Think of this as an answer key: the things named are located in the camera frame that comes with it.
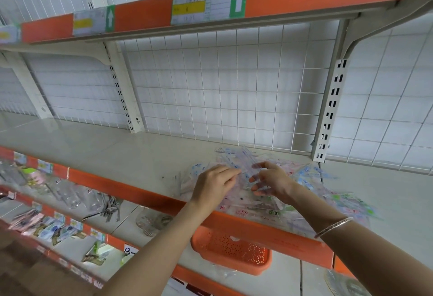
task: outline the upper shelf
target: upper shelf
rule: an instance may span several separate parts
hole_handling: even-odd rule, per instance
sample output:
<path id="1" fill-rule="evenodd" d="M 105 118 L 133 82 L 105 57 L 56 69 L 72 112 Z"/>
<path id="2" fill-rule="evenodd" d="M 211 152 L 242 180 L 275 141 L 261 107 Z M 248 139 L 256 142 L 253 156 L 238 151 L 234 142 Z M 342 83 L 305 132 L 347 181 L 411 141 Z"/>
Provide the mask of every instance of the upper shelf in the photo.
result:
<path id="1" fill-rule="evenodd" d="M 314 18 L 355 17 L 395 0 L 139 0 L 0 27 L 1 43 L 126 39 L 272 25 Z"/>

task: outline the forearm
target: forearm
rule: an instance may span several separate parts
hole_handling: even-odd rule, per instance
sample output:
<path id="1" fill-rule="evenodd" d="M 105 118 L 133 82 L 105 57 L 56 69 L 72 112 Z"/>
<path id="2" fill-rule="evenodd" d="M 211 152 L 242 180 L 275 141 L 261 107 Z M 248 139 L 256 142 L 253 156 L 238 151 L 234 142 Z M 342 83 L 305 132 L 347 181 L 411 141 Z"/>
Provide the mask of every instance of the forearm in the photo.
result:
<path id="1" fill-rule="evenodd" d="M 346 217 L 301 186 L 291 197 L 317 233 Z M 433 295 L 429 268 L 360 224 L 345 223 L 321 238 L 373 296 Z"/>
<path id="2" fill-rule="evenodd" d="M 101 290 L 101 296 L 159 296 L 192 234 L 203 222 L 198 208 L 188 203 L 173 221 L 123 266 Z"/>

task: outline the yellow label strip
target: yellow label strip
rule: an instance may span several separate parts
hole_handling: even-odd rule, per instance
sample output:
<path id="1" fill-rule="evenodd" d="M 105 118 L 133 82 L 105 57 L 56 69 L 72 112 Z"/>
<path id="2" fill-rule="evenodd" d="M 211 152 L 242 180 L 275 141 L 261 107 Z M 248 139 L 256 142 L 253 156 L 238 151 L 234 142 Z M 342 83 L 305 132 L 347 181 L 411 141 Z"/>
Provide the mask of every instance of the yellow label strip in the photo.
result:
<path id="1" fill-rule="evenodd" d="M 80 29 L 80 28 L 88 28 L 93 26 L 93 19 L 91 18 L 84 18 L 79 20 L 74 20 L 74 30 Z"/>
<path id="2" fill-rule="evenodd" d="M 10 38 L 9 32 L 0 32 L 0 40 L 8 40 Z"/>
<path id="3" fill-rule="evenodd" d="M 204 13 L 206 1 L 190 2 L 187 4 L 173 4 L 173 15 Z"/>

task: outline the human hand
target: human hand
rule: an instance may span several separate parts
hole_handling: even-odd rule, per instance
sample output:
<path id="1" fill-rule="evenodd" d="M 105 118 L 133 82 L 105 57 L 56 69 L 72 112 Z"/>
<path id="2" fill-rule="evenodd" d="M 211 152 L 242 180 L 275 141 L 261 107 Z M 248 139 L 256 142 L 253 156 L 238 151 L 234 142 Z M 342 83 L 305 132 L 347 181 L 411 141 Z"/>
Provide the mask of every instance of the human hand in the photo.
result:
<path id="1" fill-rule="evenodd" d="M 292 193 L 299 184 L 289 178 L 282 168 L 271 162 L 261 162 L 253 164 L 253 168 L 267 168 L 261 170 L 259 173 L 252 176 L 249 181 L 258 181 L 251 187 L 256 196 L 272 195 L 277 197 L 283 203 L 291 205 Z M 270 189 L 262 189 L 265 186 L 271 187 Z"/>
<path id="2" fill-rule="evenodd" d="M 190 202 L 197 205 L 204 215 L 209 214 L 224 199 L 227 192 L 236 183 L 236 176 L 241 170 L 217 165 L 198 176 Z"/>

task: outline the right hand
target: right hand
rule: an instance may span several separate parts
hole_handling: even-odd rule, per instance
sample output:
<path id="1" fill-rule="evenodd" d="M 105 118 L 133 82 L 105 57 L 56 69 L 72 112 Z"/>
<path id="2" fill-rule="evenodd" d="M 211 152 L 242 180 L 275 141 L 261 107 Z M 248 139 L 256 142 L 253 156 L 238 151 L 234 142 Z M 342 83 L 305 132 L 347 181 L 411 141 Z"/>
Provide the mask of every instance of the right hand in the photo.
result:
<path id="1" fill-rule="evenodd" d="M 266 168 L 266 170 L 261 170 L 259 173 L 255 174 L 249 179 L 250 182 L 258 181 L 251 187 L 251 191 L 254 191 L 254 195 L 272 195 L 277 197 L 283 203 L 291 205 L 291 195 L 298 184 L 290 179 L 282 168 L 271 162 L 256 163 L 252 167 Z M 269 186 L 271 188 L 258 190 L 265 186 Z"/>

